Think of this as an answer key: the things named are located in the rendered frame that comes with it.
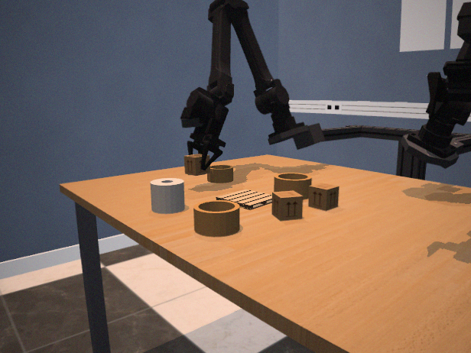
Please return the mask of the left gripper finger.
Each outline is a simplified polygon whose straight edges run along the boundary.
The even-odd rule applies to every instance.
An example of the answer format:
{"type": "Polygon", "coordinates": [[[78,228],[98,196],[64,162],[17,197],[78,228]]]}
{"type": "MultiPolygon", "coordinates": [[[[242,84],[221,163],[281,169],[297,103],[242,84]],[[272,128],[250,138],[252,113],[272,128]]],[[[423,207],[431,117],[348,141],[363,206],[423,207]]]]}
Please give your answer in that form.
{"type": "Polygon", "coordinates": [[[429,72],[427,79],[430,92],[429,119],[433,123],[447,105],[448,98],[440,72],[429,72]]]}

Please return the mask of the grey cylinder with pale top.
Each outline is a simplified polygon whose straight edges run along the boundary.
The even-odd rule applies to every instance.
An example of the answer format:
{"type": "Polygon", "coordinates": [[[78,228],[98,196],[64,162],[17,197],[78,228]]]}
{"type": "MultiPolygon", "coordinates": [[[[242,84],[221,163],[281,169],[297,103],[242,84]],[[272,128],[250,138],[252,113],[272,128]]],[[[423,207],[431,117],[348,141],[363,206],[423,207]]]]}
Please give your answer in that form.
{"type": "Polygon", "coordinates": [[[184,181],[163,178],[151,181],[151,211],[173,214],[185,210],[184,181]]]}

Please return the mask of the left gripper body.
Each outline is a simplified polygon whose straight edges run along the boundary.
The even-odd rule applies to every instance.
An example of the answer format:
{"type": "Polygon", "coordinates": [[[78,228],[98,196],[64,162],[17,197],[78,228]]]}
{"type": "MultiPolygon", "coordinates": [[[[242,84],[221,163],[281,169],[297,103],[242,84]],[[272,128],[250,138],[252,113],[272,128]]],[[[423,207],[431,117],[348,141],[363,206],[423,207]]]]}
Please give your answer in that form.
{"type": "Polygon", "coordinates": [[[442,79],[448,101],[471,102],[471,60],[447,61],[443,67],[449,81],[448,89],[442,79]]]}

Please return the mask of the small wooden pallet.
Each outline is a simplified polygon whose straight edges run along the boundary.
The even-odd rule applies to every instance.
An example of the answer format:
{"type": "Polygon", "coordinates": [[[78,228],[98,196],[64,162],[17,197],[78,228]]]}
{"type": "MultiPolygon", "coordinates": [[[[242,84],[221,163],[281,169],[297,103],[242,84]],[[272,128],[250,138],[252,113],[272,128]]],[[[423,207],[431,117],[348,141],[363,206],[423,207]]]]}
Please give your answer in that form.
{"type": "Polygon", "coordinates": [[[216,200],[236,202],[239,206],[244,207],[244,209],[251,210],[272,203],[272,195],[243,189],[234,193],[217,196],[216,200]]]}

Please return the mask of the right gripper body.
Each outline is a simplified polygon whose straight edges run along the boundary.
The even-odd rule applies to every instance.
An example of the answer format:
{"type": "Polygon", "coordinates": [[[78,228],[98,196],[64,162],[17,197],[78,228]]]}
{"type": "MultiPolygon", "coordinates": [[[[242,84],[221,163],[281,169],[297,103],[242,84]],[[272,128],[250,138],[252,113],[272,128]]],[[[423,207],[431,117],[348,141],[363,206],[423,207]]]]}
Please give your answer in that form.
{"type": "Polygon", "coordinates": [[[226,143],[224,141],[221,141],[219,139],[219,135],[220,135],[220,132],[223,128],[223,125],[221,125],[222,123],[220,122],[220,126],[219,126],[219,130],[216,134],[216,136],[212,135],[212,134],[196,134],[196,133],[191,133],[190,134],[190,138],[194,139],[194,143],[195,144],[198,144],[199,146],[203,147],[203,142],[208,142],[210,144],[212,144],[213,146],[219,148],[219,146],[222,146],[222,147],[225,147],[226,146],[226,143]],[[195,137],[196,136],[196,137],[195,137]],[[214,140],[214,141],[212,141],[214,140]]]}

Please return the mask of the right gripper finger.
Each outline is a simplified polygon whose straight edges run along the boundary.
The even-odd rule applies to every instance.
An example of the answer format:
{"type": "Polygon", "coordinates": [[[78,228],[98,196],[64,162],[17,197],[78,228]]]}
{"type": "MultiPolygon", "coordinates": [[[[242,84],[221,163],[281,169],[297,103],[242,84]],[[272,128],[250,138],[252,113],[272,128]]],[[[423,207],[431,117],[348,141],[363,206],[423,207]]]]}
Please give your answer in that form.
{"type": "Polygon", "coordinates": [[[187,142],[187,147],[188,147],[188,154],[192,155],[193,154],[193,148],[198,151],[198,154],[202,154],[203,148],[199,146],[198,144],[193,143],[192,141],[187,142]]]}
{"type": "Polygon", "coordinates": [[[205,170],[214,160],[216,160],[221,154],[223,154],[223,151],[221,151],[219,148],[213,146],[212,144],[208,142],[203,142],[203,153],[202,153],[202,160],[201,160],[201,169],[205,170]],[[214,153],[214,155],[210,158],[210,160],[206,163],[206,156],[208,154],[208,151],[211,151],[214,153]],[[206,163],[206,165],[205,165],[206,163]]]}

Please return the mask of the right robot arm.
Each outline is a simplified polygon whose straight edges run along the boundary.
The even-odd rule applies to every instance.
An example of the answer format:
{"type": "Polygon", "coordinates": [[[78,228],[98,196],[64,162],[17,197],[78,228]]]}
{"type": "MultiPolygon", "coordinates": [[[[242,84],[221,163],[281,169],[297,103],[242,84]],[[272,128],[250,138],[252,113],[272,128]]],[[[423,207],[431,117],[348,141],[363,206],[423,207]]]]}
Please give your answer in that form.
{"type": "Polygon", "coordinates": [[[287,90],[268,70],[247,9],[249,6],[243,0],[215,0],[210,4],[208,20],[213,23],[213,38],[209,85],[207,90],[198,87],[190,93],[180,117],[182,128],[195,127],[193,133],[216,136],[220,122],[223,125],[226,120],[229,109],[225,106],[234,96],[230,71],[231,24],[255,81],[255,106],[263,115],[272,114],[274,133],[269,138],[305,125],[304,122],[296,124],[289,109],[287,90]]]}

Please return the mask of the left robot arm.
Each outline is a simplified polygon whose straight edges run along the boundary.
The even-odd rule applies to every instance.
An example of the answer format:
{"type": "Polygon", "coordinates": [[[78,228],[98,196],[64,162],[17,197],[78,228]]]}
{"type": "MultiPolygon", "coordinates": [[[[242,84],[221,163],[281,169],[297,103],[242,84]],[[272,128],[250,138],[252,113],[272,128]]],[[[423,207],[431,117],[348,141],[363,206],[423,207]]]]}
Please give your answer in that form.
{"type": "MultiPolygon", "coordinates": [[[[471,60],[471,2],[463,3],[457,20],[459,22],[457,35],[464,42],[456,61],[469,61],[471,60]]],[[[457,149],[450,144],[455,124],[465,125],[470,113],[471,102],[449,101],[433,123],[430,123],[429,119],[428,125],[422,125],[421,131],[409,133],[407,139],[438,157],[447,158],[455,154],[457,149]]]]}

